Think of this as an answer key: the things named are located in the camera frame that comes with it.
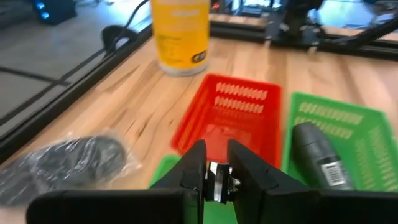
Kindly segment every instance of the green basket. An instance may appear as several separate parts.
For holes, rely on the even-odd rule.
[[[293,93],[282,170],[304,184],[290,158],[292,128],[311,122],[333,143],[358,190],[398,191],[397,144],[384,113],[363,106]]]
[[[180,156],[165,156],[157,167],[155,175],[150,182],[150,186],[162,178],[179,160]],[[218,202],[205,202],[205,210],[203,213],[204,224],[237,223],[232,202],[228,202],[226,205],[222,205]]]

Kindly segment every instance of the yellow container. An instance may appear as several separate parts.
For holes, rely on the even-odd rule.
[[[159,65],[185,76],[207,66],[210,0],[151,0]]]

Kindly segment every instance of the product label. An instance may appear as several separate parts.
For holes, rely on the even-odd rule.
[[[151,0],[159,60],[179,69],[206,61],[209,0]]]
[[[339,162],[323,164],[321,169],[330,186],[345,184],[346,181]]]

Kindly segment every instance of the black wire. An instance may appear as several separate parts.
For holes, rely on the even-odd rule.
[[[132,19],[133,19],[134,16],[136,15],[138,9],[139,9],[141,6],[143,6],[145,3],[147,3],[148,1],[149,1],[149,0],[143,0],[143,1],[142,1],[140,4],[138,4],[138,6],[134,9],[134,11],[132,12],[132,14],[131,14],[129,20],[128,20],[127,23],[126,23],[126,25],[124,25],[122,31],[119,33],[119,35],[118,35],[115,39],[113,39],[113,42],[112,42],[112,44],[109,46],[109,48],[106,49],[106,54],[109,54],[109,51],[110,51],[111,49],[113,49],[113,48],[116,46],[117,42],[119,42],[119,40],[122,38],[122,36],[123,36],[124,33],[126,32],[127,28],[129,27],[130,23],[132,22]]]

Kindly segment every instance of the wood grain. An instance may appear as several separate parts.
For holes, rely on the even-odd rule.
[[[398,35],[392,34],[389,38],[398,40]],[[170,147],[170,139],[206,73],[282,86],[283,127],[290,94],[301,91],[383,110],[398,133],[398,90],[395,87],[398,64],[395,62],[324,52],[310,57],[294,49],[211,38],[208,68],[195,76],[177,78],[166,75],[158,67],[155,53],[154,39],[150,39],[9,161],[64,138],[68,133],[84,136],[112,129],[143,164],[139,172],[119,179],[112,189],[147,188],[160,160],[176,153]],[[7,223],[21,223],[21,214],[0,209],[0,219],[9,220]]]

